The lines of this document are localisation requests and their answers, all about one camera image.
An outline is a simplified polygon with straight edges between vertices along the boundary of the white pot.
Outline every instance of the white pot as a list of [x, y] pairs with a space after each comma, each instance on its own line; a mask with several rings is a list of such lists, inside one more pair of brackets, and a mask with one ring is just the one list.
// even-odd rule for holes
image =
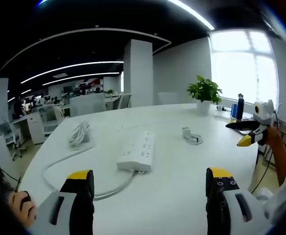
[[211, 101], [204, 100], [201, 102], [200, 100], [197, 100], [197, 112], [198, 114], [202, 116], [207, 116], [209, 113], [209, 108], [210, 108]]

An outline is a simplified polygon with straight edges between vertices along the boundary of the green plant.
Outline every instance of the green plant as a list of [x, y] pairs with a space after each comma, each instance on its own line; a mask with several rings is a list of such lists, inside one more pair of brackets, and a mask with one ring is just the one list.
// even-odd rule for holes
[[107, 94], [113, 94], [113, 90], [112, 89], [108, 90]]
[[199, 75], [197, 75], [197, 79], [198, 83], [190, 83], [187, 89], [189, 95], [191, 95], [193, 99], [198, 99], [201, 102], [208, 100], [212, 101], [212, 103], [219, 104], [221, 102], [219, 93], [222, 93], [222, 90], [218, 88], [218, 85]]

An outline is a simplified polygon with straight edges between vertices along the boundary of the potted plant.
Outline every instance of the potted plant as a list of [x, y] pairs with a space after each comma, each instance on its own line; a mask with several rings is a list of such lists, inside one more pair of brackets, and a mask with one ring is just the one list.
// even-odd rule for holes
[[198, 112], [206, 116], [211, 103], [219, 104], [221, 102], [219, 93], [222, 93], [222, 90], [218, 88], [215, 82], [209, 79], [204, 79], [199, 75], [197, 75], [197, 79], [198, 83], [191, 83], [187, 91], [193, 99], [197, 99]]
[[113, 89], [108, 90], [106, 93], [112, 95], [113, 94]]

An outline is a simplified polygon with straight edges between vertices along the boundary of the floor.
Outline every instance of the floor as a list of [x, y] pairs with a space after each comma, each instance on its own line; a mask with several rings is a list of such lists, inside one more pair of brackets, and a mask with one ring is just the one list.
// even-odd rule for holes
[[30, 165], [32, 159], [34, 158], [37, 151], [40, 149], [42, 144], [34, 144], [32, 140], [27, 140], [23, 143], [21, 147], [26, 148], [25, 151], [22, 151], [22, 158], [15, 157], [16, 167], [21, 174], [21, 179], [23, 178], [27, 167]]
[[[249, 188], [249, 191], [253, 191], [259, 180], [264, 175], [264, 172], [268, 166], [267, 161], [264, 161], [263, 155], [259, 155], [258, 164], [253, 174], [253, 179]], [[270, 165], [268, 171], [266, 172], [264, 178], [259, 184], [258, 188], [268, 188], [272, 193], [276, 193], [279, 189], [279, 182], [276, 175], [276, 170], [273, 165]]]
[[[16, 158], [16, 167], [21, 173], [21, 178], [24, 176], [27, 167], [30, 165], [32, 159], [34, 158], [37, 151], [40, 149], [42, 144], [33, 144], [32, 140], [27, 140], [22, 147], [26, 148], [23, 152], [22, 158]], [[259, 155], [258, 164], [253, 174], [253, 180], [250, 185], [249, 190], [252, 191], [258, 184], [259, 180], [262, 178], [265, 169], [267, 167], [267, 162], [263, 161], [263, 156]], [[265, 174], [263, 180], [259, 184], [258, 188], [268, 188], [271, 192], [275, 193], [279, 188], [278, 179], [276, 176], [276, 171], [273, 166], [270, 166], [267, 173]]]

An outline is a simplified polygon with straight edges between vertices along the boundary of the power cord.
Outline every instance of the power cord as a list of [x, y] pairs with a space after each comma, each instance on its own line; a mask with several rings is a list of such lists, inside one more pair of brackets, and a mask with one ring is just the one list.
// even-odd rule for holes
[[[276, 113], [275, 111], [273, 111], [273, 113], [275, 114], [275, 118], [276, 118], [276, 129], [279, 130], [279, 119], [278, 119], [278, 115], [277, 115], [277, 113]], [[264, 178], [266, 172], [268, 171], [269, 166], [270, 166], [270, 161], [271, 161], [272, 155], [273, 155], [273, 153], [271, 153], [271, 156], [270, 156], [269, 161], [268, 161], [268, 165], [267, 165], [267, 167], [266, 167], [266, 169], [265, 169], [265, 171], [264, 171], [263, 176], [262, 176], [261, 179], [259, 180], [259, 182], [258, 182], [257, 186], [254, 188], [254, 190], [252, 190], [251, 194], [253, 194], [254, 191], [258, 188], [258, 186], [260, 185], [261, 181], [263, 180], [263, 178]]]
[[[74, 147], [74, 148], [78, 148], [82, 143], [84, 142], [89, 142], [91, 141], [91, 138], [89, 136], [89, 123], [87, 121], [83, 121], [79, 124], [79, 126], [77, 126], [73, 131], [73, 134], [71, 136], [71, 138], [69, 138], [69, 144], [71, 147]], [[91, 148], [93, 148], [95, 145], [94, 144], [91, 144], [83, 149], [77, 149], [77, 151], [74, 151], [74, 153], [70, 154], [69, 156], [61, 159], [61, 160], [58, 160], [50, 165], [48, 165], [45, 170], [43, 170], [43, 179], [44, 181], [46, 182], [46, 184], [52, 188], [54, 191], [57, 191], [58, 189], [55, 188], [46, 178], [45, 178], [45, 175], [44, 175], [44, 172], [49, 169], [50, 167], [54, 166], [55, 164], [58, 164], [64, 160], [67, 160], [71, 157], [74, 157], [80, 153], [83, 153]], [[103, 200], [105, 198], [108, 198], [108, 197], [111, 197], [117, 193], [119, 193], [120, 191], [122, 191], [124, 188], [126, 188], [132, 181], [134, 175], [136, 174], [136, 171], [132, 170], [131, 171], [131, 175], [130, 177], [126, 180], [126, 182], [124, 182], [122, 185], [114, 188], [114, 189], [111, 189], [109, 191], [106, 191], [106, 192], [103, 192], [103, 193], [100, 193], [100, 194], [96, 194], [94, 196], [94, 201], [100, 201], [100, 200]]]
[[1, 169], [1, 171], [4, 172], [6, 175], [8, 175], [11, 179], [17, 181], [17, 186], [16, 186], [16, 188], [15, 188], [15, 192], [17, 192], [18, 185], [20, 184], [20, 179], [17, 180], [16, 178], [14, 178], [14, 177], [12, 177], [11, 175], [9, 175], [9, 174], [8, 174], [6, 171], [4, 171], [3, 169]]
[[69, 144], [72, 147], [79, 146], [82, 142], [89, 141], [89, 123], [87, 121], [82, 121], [78, 127], [76, 127], [73, 131], [71, 138], [69, 139]]

